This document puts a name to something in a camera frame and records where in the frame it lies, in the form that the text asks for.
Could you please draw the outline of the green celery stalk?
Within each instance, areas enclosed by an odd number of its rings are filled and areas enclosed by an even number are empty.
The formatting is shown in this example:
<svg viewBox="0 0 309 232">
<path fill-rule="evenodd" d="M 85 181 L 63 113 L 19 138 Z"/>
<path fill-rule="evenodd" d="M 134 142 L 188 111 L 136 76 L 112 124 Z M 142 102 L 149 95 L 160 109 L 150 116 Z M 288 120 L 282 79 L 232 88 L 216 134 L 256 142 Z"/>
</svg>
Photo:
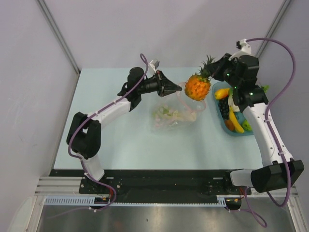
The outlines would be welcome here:
<svg viewBox="0 0 309 232">
<path fill-rule="evenodd" d="M 195 122 L 197 113 L 190 108 L 185 108 L 184 111 L 179 111 L 168 107 L 167 105 L 159 105 L 152 112 L 154 126 L 173 127 L 176 125 L 184 125 L 185 123 Z"/>
</svg>

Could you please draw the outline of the orange toy pineapple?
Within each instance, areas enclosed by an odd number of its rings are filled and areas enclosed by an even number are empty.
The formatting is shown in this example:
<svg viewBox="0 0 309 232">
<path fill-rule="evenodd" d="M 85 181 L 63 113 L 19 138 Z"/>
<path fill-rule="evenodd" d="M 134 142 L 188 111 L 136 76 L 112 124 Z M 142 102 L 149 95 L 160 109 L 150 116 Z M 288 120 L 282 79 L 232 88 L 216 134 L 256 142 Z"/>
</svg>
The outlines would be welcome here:
<svg viewBox="0 0 309 232">
<path fill-rule="evenodd" d="M 214 58 L 207 55 L 206 62 L 202 62 L 199 72 L 190 76 L 190 78 L 185 83 L 185 94 L 189 98 L 195 101 L 202 101 L 206 98 L 207 94 L 211 88 L 211 73 L 208 69 L 208 65 L 212 64 Z"/>
</svg>

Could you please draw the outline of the clear zip top bag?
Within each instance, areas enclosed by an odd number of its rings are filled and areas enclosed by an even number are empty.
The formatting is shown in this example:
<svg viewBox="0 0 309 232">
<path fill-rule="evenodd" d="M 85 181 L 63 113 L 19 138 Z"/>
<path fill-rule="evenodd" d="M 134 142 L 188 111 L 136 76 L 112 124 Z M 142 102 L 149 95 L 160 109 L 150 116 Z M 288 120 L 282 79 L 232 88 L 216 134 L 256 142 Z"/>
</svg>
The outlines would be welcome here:
<svg viewBox="0 0 309 232">
<path fill-rule="evenodd" d="M 160 98 L 150 110 L 153 131 L 163 132 L 187 127 L 197 121 L 206 109 L 204 100 L 189 98 L 184 90 Z"/>
</svg>

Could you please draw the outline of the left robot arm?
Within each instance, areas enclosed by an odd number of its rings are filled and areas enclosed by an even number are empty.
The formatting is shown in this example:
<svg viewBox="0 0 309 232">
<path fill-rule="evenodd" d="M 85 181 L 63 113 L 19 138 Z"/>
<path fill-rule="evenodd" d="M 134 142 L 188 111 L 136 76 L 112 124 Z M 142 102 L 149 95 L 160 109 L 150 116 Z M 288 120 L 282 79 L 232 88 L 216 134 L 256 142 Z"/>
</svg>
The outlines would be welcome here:
<svg viewBox="0 0 309 232">
<path fill-rule="evenodd" d="M 107 187 L 106 180 L 102 178 L 105 172 L 98 158 L 102 129 L 135 109 L 143 94 L 156 92 L 164 97 L 182 90 L 167 79 L 161 70 L 155 70 L 150 78 L 147 78 L 146 73 L 140 67 L 132 68 L 114 101 L 94 113 L 77 112 L 73 117 L 66 138 L 68 153 L 80 160 L 85 176 L 91 179 L 89 186 L 96 193 L 102 193 Z"/>
</svg>

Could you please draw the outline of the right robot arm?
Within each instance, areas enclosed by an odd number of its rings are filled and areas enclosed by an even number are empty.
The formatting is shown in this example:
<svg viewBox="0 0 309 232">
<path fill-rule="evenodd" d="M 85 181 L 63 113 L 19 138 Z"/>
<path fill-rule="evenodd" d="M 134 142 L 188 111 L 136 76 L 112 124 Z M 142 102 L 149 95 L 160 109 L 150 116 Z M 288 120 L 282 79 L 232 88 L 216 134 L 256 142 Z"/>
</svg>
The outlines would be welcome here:
<svg viewBox="0 0 309 232">
<path fill-rule="evenodd" d="M 289 189 L 304 171 L 301 160 L 294 160 L 279 136 L 265 92 L 256 83 L 258 58 L 242 55 L 233 58 L 226 53 L 217 62 L 206 64 L 212 78 L 225 81 L 233 88 L 233 101 L 248 120 L 257 141 L 263 167 L 256 170 L 234 170 L 223 181 L 223 189 L 234 194 L 240 186 L 257 192 Z"/>
</svg>

